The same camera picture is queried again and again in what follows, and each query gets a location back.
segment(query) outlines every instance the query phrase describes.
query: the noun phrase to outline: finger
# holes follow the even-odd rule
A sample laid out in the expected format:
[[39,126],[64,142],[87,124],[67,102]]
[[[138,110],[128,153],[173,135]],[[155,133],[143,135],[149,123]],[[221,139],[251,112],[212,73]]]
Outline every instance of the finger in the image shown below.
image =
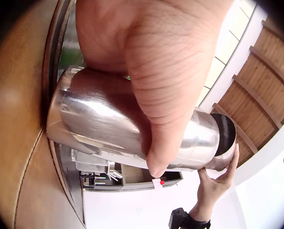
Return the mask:
[[205,168],[199,169],[198,175],[199,175],[199,178],[200,178],[200,182],[205,182],[206,180],[210,179]]
[[175,120],[175,123],[152,123],[152,143],[146,161],[153,177],[161,177],[169,163],[177,156],[187,125],[184,120],[188,122],[191,113],[186,115],[187,118]]
[[238,143],[235,145],[234,155],[233,158],[228,166],[228,170],[226,172],[226,179],[231,180],[234,177],[235,170],[238,165],[238,158],[239,158],[239,146]]

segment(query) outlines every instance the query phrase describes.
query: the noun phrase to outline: stainless steel cup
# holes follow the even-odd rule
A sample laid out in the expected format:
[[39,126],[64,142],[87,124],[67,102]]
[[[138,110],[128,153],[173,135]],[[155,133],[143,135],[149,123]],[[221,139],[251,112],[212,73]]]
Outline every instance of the stainless steel cup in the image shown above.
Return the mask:
[[[147,168],[146,154],[152,139],[150,122],[135,99],[131,82],[111,74],[80,70],[68,68],[60,77],[48,113],[47,136],[92,156]],[[215,155],[228,155],[228,161],[232,158],[236,138],[232,129],[235,127],[228,117],[214,117],[196,109],[177,157],[166,171],[192,171],[209,162],[216,170],[226,167]],[[233,144],[228,149],[225,144],[217,152],[225,138]]]

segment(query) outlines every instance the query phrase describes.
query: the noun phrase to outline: wrist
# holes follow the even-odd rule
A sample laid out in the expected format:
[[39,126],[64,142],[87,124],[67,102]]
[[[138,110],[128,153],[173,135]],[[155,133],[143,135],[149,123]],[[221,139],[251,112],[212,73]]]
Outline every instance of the wrist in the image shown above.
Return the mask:
[[211,218],[213,207],[214,204],[197,202],[190,210],[189,215],[196,221],[208,222]]

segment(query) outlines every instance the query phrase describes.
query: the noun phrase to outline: black wristband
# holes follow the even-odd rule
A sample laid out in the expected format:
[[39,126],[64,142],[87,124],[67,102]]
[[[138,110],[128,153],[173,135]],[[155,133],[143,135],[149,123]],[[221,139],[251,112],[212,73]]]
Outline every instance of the black wristband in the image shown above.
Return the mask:
[[189,214],[185,218],[181,228],[182,229],[209,229],[211,226],[211,221],[208,222],[200,222],[194,220]]
[[183,208],[177,208],[172,211],[168,225],[170,229],[209,229],[211,223],[196,221]]

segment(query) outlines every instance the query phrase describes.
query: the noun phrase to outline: white label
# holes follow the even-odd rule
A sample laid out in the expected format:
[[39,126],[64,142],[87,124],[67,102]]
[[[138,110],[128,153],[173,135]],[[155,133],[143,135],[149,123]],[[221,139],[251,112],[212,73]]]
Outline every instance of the white label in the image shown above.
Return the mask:
[[161,181],[160,178],[158,178],[158,179],[153,179],[152,181],[153,181],[153,184],[154,184],[156,190],[161,190],[161,189],[163,189],[162,184],[160,184],[160,181]]

